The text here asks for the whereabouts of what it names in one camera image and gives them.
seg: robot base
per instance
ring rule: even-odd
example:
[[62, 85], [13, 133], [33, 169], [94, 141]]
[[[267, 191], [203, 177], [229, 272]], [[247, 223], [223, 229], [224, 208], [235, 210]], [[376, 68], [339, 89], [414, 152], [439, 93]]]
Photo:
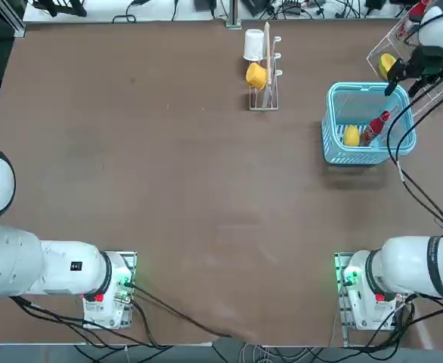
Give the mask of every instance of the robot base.
[[[134, 291], [122, 285], [124, 282], [134, 283], [137, 253], [123, 251], [105, 251], [112, 265], [112, 277], [107, 292], [96, 296], [93, 302], [82, 298], [84, 319], [92, 321], [109, 329], [120, 329], [131, 326]], [[90, 324], [84, 324], [88, 329], [99, 329]]]
[[[356, 252], [342, 274], [355, 328], [359, 330], [377, 330], [396, 308], [396, 299], [384, 301], [370, 289], [365, 272], [369, 254], [369, 251]], [[393, 320], [385, 322], [380, 330], [393, 330]]]

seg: yellow lemon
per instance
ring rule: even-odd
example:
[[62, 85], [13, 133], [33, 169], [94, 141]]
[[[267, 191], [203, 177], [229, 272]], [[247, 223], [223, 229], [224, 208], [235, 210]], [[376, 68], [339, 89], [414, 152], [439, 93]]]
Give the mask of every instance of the yellow lemon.
[[345, 146], [359, 145], [359, 131], [355, 126], [350, 125], [344, 131], [344, 145]]
[[388, 80], [388, 71], [393, 67], [393, 64], [396, 63], [395, 57], [390, 55], [389, 53], [385, 53], [381, 56], [378, 62], [379, 74], [384, 80]]

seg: wooden stick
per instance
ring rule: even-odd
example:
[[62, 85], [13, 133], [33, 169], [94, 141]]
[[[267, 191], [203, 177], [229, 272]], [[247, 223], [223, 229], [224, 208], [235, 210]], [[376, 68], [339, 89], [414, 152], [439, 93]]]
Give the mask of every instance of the wooden stick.
[[269, 30], [270, 30], [270, 24], [268, 23], [268, 21], [265, 22], [265, 29], [264, 29], [264, 34], [265, 34], [265, 42], [266, 42], [266, 54], [267, 54], [267, 84], [271, 85], [272, 84], [272, 72], [271, 72], [271, 56], [270, 56], [270, 35], [269, 35]]

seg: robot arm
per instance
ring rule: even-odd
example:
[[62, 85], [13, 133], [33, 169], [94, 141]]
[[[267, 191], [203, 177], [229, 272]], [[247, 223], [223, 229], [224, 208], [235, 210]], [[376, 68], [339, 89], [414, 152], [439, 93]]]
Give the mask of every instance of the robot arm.
[[395, 237], [381, 250], [358, 251], [344, 271], [344, 283], [355, 326], [363, 330], [378, 329], [395, 311], [398, 295], [443, 299], [443, 237]]
[[[417, 79], [408, 90], [410, 97], [413, 97], [425, 85], [443, 78], [443, 0], [424, 4], [425, 2], [421, 1], [421, 4], [409, 13], [407, 20], [407, 23], [413, 24], [409, 26], [407, 39], [416, 34], [418, 46], [412, 51], [409, 60], [397, 59], [388, 71], [389, 85], [386, 95], [390, 95], [399, 82]], [[425, 12], [420, 15], [413, 14], [414, 11]]]
[[132, 278], [117, 252], [78, 241], [39, 240], [0, 225], [0, 297], [80, 295], [85, 320], [116, 329], [130, 303], [131, 289], [124, 283]]

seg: floor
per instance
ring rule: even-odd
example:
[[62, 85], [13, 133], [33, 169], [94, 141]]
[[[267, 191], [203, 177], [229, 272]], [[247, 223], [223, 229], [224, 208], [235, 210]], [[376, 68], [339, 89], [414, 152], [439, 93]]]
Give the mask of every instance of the floor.
[[[237, 340], [222, 340], [216, 343], [217, 350], [230, 363], [239, 361], [240, 347], [243, 346]], [[97, 358], [99, 353], [95, 355], [98, 349], [92, 347], [82, 347], [82, 350], [87, 352], [93, 358]], [[294, 354], [299, 349], [282, 349], [283, 354]], [[131, 348], [129, 350], [130, 362], [137, 362], [153, 354], [150, 349], [145, 348]], [[344, 357], [348, 353], [343, 349], [326, 349], [321, 357], [325, 360], [336, 360]], [[28, 361], [29, 363], [63, 363], [70, 362], [89, 362], [87, 358], [82, 357], [72, 346], [0, 346], [0, 363], [11, 361]], [[171, 361], [190, 361], [190, 362], [213, 362], [223, 363], [223, 361], [216, 355], [210, 347], [198, 346], [179, 346], [163, 353], [159, 358], [152, 360], [153, 362], [171, 362]], [[367, 356], [360, 356], [348, 359], [347, 362], [362, 363], [372, 361]], [[401, 349], [390, 360], [392, 363], [430, 363], [438, 361], [443, 363], [443, 352], [436, 351], [414, 351], [409, 349]], [[106, 358], [104, 363], [123, 363], [128, 362], [124, 352], [118, 352], [109, 358]], [[246, 363], [253, 363], [252, 350], [246, 350]], [[311, 355], [306, 356], [301, 363], [311, 362]], [[273, 358], [273, 363], [283, 363], [279, 358]]]

